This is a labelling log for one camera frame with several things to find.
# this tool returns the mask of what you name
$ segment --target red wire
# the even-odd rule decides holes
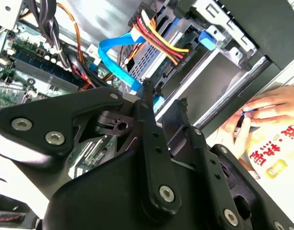
[[[183,56],[171,49],[169,49],[167,46],[165,46],[163,43],[161,43],[158,38],[156,36],[154,36],[153,34],[151,34],[145,27],[144,25],[141,23],[140,21],[140,18],[137,17],[137,24],[138,24],[138,27],[142,30],[142,32],[148,36],[150,39],[152,39],[154,42],[156,42],[159,46],[161,46],[163,49],[165,49],[167,52],[169,52],[170,54],[173,54],[179,58],[183,58]]]
[[[13,221],[15,219],[19,219],[20,217],[22,217],[22,215],[10,216],[10,217],[7,217],[7,218],[0,217],[0,222]]]

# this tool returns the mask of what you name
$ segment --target cable bundle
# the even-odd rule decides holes
[[[183,59],[182,53],[188,53],[188,49],[180,49],[168,43],[155,29],[153,20],[149,22],[149,18],[145,11],[142,11],[142,17],[137,18],[133,27],[140,32],[142,37],[156,49],[163,52],[175,65]]]
[[[27,0],[27,5],[35,17],[42,35],[57,50],[62,65],[67,69],[70,68],[69,60],[61,49],[59,40],[59,26],[55,18],[57,10],[56,0],[40,0],[40,11],[38,11],[35,0]]]

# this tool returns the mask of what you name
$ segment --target gray metal panel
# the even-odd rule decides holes
[[[221,54],[218,54],[179,99],[188,101],[188,117],[194,124],[227,91],[232,80],[243,75],[239,69]]]
[[[98,46],[106,38],[118,37],[129,31],[128,22],[141,2],[153,0],[67,0],[81,30]]]

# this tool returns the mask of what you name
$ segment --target finger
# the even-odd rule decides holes
[[[286,104],[276,105],[274,107],[269,107],[269,108],[253,111],[253,112],[247,113],[246,116],[250,117],[251,119],[264,119],[264,118],[270,118],[270,117],[276,117],[276,116],[283,116],[283,115],[288,115],[290,109],[291,109],[290,104],[286,103]]]
[[[245,152],[246,143],[249,138],[250,118],[245,117],[242,127],[235,141],[235,149],[239,152],[240,156]]]
[[[263,108],[270,105],[283,104],[287,102],[287,98],[283,96],[269,96],[265,98],[258,99],[256,101],[252,101],[243,106],[243,111],[250,111],[253,109]]]
[[[272,126],[272,125],[294,125],[294,118],[283,115],[265,119],[252,119],[251,126],[262,127],[262,126]]]
[[[236,127],[237,127],[237,122],[240,119],[242,115],[242,111],[237,111],[234,115],[232,115],[230,117],[230,119],[228,120],[226,126],[225,126],[225,132],[229,133],[229,134],[233,134]]]
[[[234,131],[237,126],[237,122],[242,115],[241,110],[237,110],[235,114],[233,114],[226,122],[224,122],[220,128],[218,129],[218,138],[222,140],[222,142],[228,142],[231,138],[233,138]]]

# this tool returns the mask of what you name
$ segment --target black mounting arm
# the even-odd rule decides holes
[[[141,98],[103,87],[0,110],[0,155],[38,171],[60,170],[80,143],[118,137],[113,159],[55,193],[43,229],[294,229],[229,150],[208,149],[185,101],[162,129],[148,84]]]

